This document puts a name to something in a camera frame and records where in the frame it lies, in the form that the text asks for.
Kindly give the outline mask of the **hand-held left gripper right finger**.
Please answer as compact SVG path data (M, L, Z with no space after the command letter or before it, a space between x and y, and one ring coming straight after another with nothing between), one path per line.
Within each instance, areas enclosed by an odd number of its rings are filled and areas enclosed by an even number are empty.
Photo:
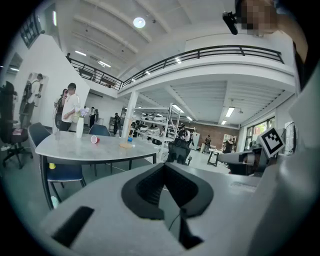
M165 256L247 256L253 236L249 206L260 178L165 163L163 178L174 199L183 198Z

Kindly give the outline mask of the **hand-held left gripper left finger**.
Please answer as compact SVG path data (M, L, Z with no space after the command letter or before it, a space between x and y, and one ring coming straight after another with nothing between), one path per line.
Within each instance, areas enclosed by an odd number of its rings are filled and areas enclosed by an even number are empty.
M163 220L143 219L126 207L123 185L153 165L145 165L91 182L50 211L41 228L52 236L79 207L93 213L70 249L82 256L179 256L185 248Z

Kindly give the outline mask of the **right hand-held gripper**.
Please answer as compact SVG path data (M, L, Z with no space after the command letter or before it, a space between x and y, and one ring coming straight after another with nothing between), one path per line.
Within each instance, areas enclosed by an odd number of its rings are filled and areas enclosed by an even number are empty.
M219 154L217 160L226 163L233 175L262 174L285 146L275 128L269 128L250 143L244 152Z

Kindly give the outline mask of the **wooden tree cup holder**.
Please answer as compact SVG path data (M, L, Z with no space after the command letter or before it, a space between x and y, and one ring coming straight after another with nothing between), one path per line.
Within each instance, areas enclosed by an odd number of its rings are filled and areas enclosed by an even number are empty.
M126 117L124 120L122 133L121 133L121 142L119 144L121 148L130 149L133 147L131 142L129 141L129 138L131 138L130 130L131 130L132 122L133 122L133 118Z

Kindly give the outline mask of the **small white side table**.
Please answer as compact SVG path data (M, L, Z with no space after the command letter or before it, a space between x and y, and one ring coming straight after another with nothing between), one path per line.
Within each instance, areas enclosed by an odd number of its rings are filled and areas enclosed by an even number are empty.
M208 165L212 165L214 167L217 167L218 165L218 156L223 154L224 152L221 151L221 150L217 150L217 149L213 149L213 148L210 148L209 149L209 158L207 160L207 164ZM211 158L215 156L215 161L214 162L211 162Z

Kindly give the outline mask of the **black mesh office chair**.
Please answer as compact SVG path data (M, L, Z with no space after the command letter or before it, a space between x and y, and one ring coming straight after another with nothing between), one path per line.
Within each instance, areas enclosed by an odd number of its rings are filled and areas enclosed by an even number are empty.
M166 162L182 164L189 166L192 157L189 156L191 149L188 147L188 143L181 139L175 138L174 141L168 143L168 157Z

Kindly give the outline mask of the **person's torso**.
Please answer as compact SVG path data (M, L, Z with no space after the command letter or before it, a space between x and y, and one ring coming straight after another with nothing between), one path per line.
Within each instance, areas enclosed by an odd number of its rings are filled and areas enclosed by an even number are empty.
M290 109L303 148L284 160L247 256L320 256L320 39L308 40L301 91Z

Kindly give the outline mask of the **white metal shelving rack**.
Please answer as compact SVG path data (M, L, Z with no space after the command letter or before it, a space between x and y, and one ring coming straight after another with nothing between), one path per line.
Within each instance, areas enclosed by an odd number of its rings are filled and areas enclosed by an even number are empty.
M178 134L182 109L170 103L166 107L133 107L129 116L128 135L153 145L158 161L168 156L168 144Z

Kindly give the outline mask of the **white ribbed vase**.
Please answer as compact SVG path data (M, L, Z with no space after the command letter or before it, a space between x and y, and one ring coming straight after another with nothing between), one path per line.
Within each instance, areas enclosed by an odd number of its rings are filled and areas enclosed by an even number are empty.
M80 139L83 135L83 129L84 129L84 118L80 116L77 121L76 126L76 137Z

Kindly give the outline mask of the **black mezzanine railing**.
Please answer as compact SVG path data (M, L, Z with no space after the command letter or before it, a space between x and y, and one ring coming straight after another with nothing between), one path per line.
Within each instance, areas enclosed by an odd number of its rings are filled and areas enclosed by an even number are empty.
M94 68L93 66L85 64L73 58L70 60L70 64L82 78L119 91L127 85L130 85L137 80L144 78L145 76L149 76L156 71L181 64L182 62L189 60L198 60L206 57L227 55L259 57L276 61L282 64L285 63L282 58L281 52L277 50L249 45L217 45L193 49L170 56L142 69L126 80L116 78L115 76L105 71Z

